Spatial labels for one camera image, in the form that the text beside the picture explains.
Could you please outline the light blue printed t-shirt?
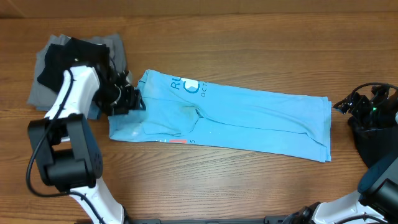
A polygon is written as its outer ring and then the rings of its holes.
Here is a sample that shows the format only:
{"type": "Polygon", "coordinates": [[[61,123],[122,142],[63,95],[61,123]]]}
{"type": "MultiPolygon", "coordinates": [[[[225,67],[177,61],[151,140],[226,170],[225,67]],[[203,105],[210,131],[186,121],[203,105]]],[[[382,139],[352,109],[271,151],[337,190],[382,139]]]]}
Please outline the light blue printed t-shirt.
{"type": "Polygon", "coordinates": [[[175,77],[147,70],[145,111],[109,118],[116,141],[170,142],[331,161],[331,102],[175,77]]]}

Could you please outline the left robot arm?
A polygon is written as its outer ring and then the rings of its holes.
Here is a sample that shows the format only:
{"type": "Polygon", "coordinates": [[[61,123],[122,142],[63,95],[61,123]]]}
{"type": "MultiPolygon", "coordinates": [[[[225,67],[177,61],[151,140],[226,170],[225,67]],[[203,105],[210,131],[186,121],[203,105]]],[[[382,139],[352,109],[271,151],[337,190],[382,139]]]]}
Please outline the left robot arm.
{"type": "Polygon", "coordinates": [[[126,75],[109,80],[87,65],[64,70],[55,103],[28,125],[32,155],[25,183],[38,197],[73,198],[92,223],[131,223],[103,180],[103,157],[86,118],[93,100],[105,103],[110,116],[146,109],[126,75]]]}

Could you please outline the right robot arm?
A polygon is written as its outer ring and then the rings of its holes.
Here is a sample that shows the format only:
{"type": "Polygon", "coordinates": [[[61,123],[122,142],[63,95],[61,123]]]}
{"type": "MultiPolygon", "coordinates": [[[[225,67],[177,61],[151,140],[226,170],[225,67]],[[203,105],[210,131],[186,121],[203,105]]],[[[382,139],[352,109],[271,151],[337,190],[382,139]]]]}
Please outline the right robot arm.
{"type": "Polygon", "coordinates": [[[286,216],[286,224],[397,223],[397,87],[370,83],[372,98],[354,89],[334,105],[350,113],[348,125],[368,167],[358,189],[332,202],[316,202],[286,216]]]}

